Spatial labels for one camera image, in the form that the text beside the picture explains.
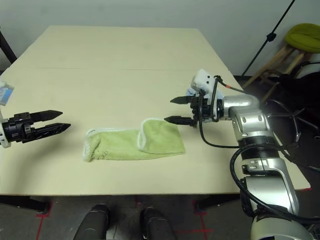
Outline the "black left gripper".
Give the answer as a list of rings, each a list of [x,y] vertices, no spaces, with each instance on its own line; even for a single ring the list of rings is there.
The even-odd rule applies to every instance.
[[[53,123],[35,129],[32,125],[36,121],[50,121],[62,115],[61,111],[45,110],[40,112],[17,113],[2,123],[4,135],[9,143],[27,143],[36,139],[43,139],[53,135],[58,135],[68,129],[70,123]]]

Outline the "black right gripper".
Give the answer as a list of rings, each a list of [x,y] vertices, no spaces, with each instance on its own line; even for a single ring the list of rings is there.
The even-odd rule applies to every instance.
[[[200,105],[199,105],[199,97],[198,96],[178,96],[170,100],[171,103],[185,105],[190,103],[190,108],[192,109],[193,118],[191,117],[182,117],[182,116],[168,116],[165,117],[164,120],[168,123],[175,124],[175,125],[185,125],[196,127],[198,122],[200,121]],[[215,100],[216,106],[211,106],[207,104],[208,99],[203,98],[202,100],[202,122],[218,122],[220,118],[224,116],[224,107],[223,107],[223,100],[217,99]]]

